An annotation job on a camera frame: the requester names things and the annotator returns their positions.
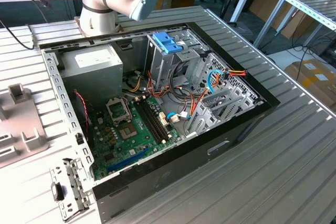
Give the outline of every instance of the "aluminum table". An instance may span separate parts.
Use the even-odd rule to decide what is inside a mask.
[[[279,0],[273,12],[266,21],[264,27],[260,31],[258,37],[254,41],[253,45],[255,47],[260,45],[266,32],[274,22],[285,2],[291,4],[292,7],[279,25],[277,29],[278,31],[280,31],[286,25],[296,9],[301,10],[320,23],[309,36],[309,38],[307,38],[307,40],[304,42],[304,46],[306,46],[312,40],[312,38],[316,35],[322,26],[326,26],[331,30],[336,29],[336,0]]]
[[[211,11],[186,7],[153,12],[126,31],[196,22],[280,101],[248,139],[157,192],[109,224],[329,223],[336,213],[336,116]],[[32,26],[40,43],[81,38],[73,21]],[[12,28],[30,41],[27,27]],[[0,169],[2,223],[62,223],[49,167],[75,154],[39,50],[24,50],[0,30],[0,91],[31,89],[50,148]],[[99,223],[92,206],[70,223]]]

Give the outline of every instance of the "expansion slot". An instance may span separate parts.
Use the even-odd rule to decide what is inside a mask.
[[[146,101],[136,102],[134,103],[134,107],[140,114],[141,119],[154,137],[154,140],[157,144],[161,144],[163,140],[167,141],[169,139],[163,126],[153,114],[150,106],[146,103]]]
[[[145,149],[142,152],[140,152],[140,153],[138,153],[138,154],[136,154],[136,155],[134,155],[132,157],[129,157],[129,158],[125,159],[124,161],[121,161],[121,162],[119,162],[117,164],[114,164],[114,165],[110,166],[109,168],[107,168],[107,173],[113,172],[114,170],[118,170],[119,168],[121,168],[123,166],[127,166],[127,165],[129,165],[129,164],[131,164],[131,163],[133,163],[133,162],[141,159],[145,155],[145,153],[147,151],[148,151],[148,149]]]

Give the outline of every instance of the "connector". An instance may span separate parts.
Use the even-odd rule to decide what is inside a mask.
[[[173,115],[170,117],[170,120],[172,121],[172,123],[177,123],[180,121],[179,117],[177,115]]]
[[[146,99],[146,96],[145,95],[143,95],[143,96],[141,96],[141,97],[135,97],[134,98],[134,100],[136,101],[136,102],[140,102],[140,101],[143,101],[143,100],[145,100]]]
[[[163,125],[163,127],[166,127],[169,124],[169,122],[167,122],[165,118],[160,119],[160,122]]]
[[[160,119],[165,119],[166,115],[163,112],[160,112],[159,117],[160,117]]]
[[[188,117],[188,112],[186,112],[186,111],[182,111],[182,112],[180,113],[180,116],[181,116],[182,118],[187,118],[187,117]]]
[[[247,72],[247,70],[245,69],[245,76],[244,76],[245,80],[247,79],[247,77],[248,77],[248,72]]]
[[[226,72],[224,72],[224,74],[222,76],[223,76],[224,80],[227,80],[227,79],[229,79],[230,72],[226,71]]]

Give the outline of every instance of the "red cable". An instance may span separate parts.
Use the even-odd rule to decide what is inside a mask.
[[[246,76],[245,73],[230,73],[229,76]]]
[[[220,76],[221,76],[220,73],[216,76],[216,82],[215,82],[214,84],[212,84],[212,87],[215,87],[216,85],[219,84],[219,77],[220,77]],[[192,114],[194,114],[194,112],[195,112],[195,110],[196,110],[196,107],[197,107],[198,103],[203,99],[203,97],[205,97],[205,94],[206,94],[207,92],[208,92],[208,88],[205,89],[205,91],[203,92],[203,94],[197,99],[197,102],[196,102],[195,107],[194,107],[194,109],[193,109],[193,111],[192,111]]]
[[[88,115],[88,110],[86,108],[86,104],[85,104],[85,100],[84,98],[81,96],[80,93],[78,93],[77,91],[74,91],[74,93],[76,95],[78,95],[78,97],[82,100],[83,106],[84,106],[84,111],[85,111],[85,120],[86,120],[86,136],[89,136],[89,115]]]

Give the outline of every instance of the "metal latch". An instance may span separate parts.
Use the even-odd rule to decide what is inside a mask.
[[[80,159],[65,158],[62,161],[62,164],[50,168],[53,180],[51,191],[54,200],[58,202],[63,221],[67,222],[89,209],[92,192],[83,191],[81,180],[85,173],[81,172],[83,167]]]

